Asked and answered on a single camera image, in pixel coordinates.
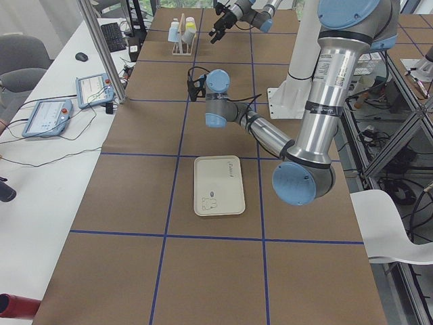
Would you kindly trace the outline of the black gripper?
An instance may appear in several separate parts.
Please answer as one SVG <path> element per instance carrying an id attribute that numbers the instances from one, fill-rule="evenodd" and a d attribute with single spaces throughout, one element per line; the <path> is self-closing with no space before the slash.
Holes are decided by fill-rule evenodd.
<path id="1" fill-rule="evenodd" d="M 198 98 L 206 97 L 206 74 L 201 75 L 198 79 L 193 80 L 192 76 L 187 78 L 187 92 L 192 102 Z"/>
<path id="2" fill-rule="evenodd" d="M 220 41 L 223 37 L 223 34 L 217 34 L 225 32 L 226 29 L 230 29 L 237 22 L 237 16 L 230 10 L 230 5 L 222 4 L 217 2 L 215 5 L 215 12 L 218 16 L 222 14 L 222 16 L 214 23 L 212 30 L 209 32 L 209 35 L 213 37 L 210 42 L 215 44 L 217 41 Z"/>

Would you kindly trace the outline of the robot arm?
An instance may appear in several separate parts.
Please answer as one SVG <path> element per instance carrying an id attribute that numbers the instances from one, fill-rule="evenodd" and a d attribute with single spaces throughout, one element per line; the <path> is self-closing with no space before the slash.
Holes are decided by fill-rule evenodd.
<path id="1" fill-rule="evenodd" d="M 208 127 L 237 123 L 281 159 L 272 184 L 282 201 L 309 204 L 334 185 L 329 147 L 359 58 L 394 46 L 399 14 L 398 1 L 305 3 L 287 79 L 269 100 L 303 108 L 296 139 L 253 112 L 244 100 L 230 99 L 230 78 L 224 70 L 206 71 L 197 79 L 188 77 L 189 97 L 206 100 Z"/>
<path id="2" fill-rule="evenodd" d="M 273 17 L 281 1 L 267 1 L 263 8 L 258 12 L 252 8 L 255 1 L 240 0 L 233 5 L 217 2 L 214 6 L 218 16 L 222 15 L 213 25 L 208 35 L 212 44 L 220 41 L 226 34 L 226 30 L 231 29 L 238 22 L 246 22 L 250 28 L 257 28 L 261 32 L 267 33 L 273 25 Z"/>

